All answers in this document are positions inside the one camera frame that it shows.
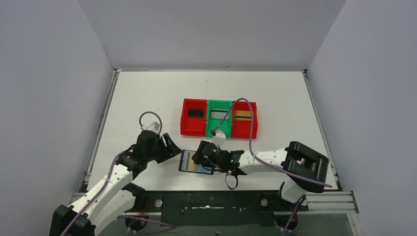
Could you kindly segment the black leather card holder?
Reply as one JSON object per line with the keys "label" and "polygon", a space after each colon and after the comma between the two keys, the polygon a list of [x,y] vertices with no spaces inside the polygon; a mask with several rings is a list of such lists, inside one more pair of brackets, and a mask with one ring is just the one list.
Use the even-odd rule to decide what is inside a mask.
{"label": "black leather card holder", "polygon": [[192,150],[183,150],[180,157],[179,171],[204,174],[204,175],[213,175],[214,170],[209,167],[204,167],[201,164],[195,164],[192,160],[192,156],[195,154],[195,151]]}

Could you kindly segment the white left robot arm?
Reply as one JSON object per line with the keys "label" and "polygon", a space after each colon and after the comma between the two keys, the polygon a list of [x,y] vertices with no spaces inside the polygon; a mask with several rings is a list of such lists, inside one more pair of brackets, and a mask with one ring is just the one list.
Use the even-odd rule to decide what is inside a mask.
{"label": "white left robot arm", "polygon": [[120,214],[145,205],[144,188],[133,180],[151,161],[162,163],[182,150],[169,134],[142,131],[137,142],[119,153],[108,173],[87,193],[69,206],[60,205],[53,213],[51,236],[95,236]]}

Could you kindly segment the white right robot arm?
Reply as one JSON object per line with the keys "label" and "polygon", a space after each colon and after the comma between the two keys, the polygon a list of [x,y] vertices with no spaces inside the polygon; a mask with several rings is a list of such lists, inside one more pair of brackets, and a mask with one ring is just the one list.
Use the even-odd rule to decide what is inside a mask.
{"label": "white right robot arm", "polygon": [[197,165],[228,175],[247,176],[258,172],[286,174],[277,195],[277,205],[284,210],[293,207],[306,193],[322,193],[326,183],[329,159],[308,146],[291,141],[286,148],[251,153],[248,150],[226,151],[202,141],[193,154]]}

